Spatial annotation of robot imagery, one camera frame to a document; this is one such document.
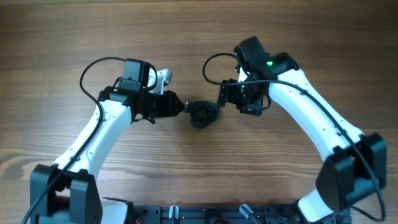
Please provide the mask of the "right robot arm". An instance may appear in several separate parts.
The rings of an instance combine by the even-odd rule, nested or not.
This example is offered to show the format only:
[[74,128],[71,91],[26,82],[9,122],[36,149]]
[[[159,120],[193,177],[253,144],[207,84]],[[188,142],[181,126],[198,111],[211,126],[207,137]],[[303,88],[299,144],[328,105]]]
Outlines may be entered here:
[[263,100],[283,107],[315,145],[323,166],[315,189],[298,201],[307,223],[336,215],[371,194],[381,204],[386,186],[387,145],[378,134],[365,135],[350,124],[312,87],[299,64],[286,52],[271,56],[256,36],[241,41],[232,55],[236,80],[221,83],[218,104],[235,104],[241,113],[259,116]]

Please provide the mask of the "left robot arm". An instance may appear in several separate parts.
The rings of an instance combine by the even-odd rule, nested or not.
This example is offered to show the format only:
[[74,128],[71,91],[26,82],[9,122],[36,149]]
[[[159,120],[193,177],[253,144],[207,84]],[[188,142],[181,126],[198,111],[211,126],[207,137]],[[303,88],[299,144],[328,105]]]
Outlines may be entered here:
[[23,223],[141,223],[134,204],[117,198],[101,198],[98,174],[109,152],[132,123],[155,124],[185,109],[165,86],[172,72],[142,60],[127,58],[123,75],[111,86],[90,95],[96,108],[73,144],[52,165],[39,164],[30,175],[30,209]]

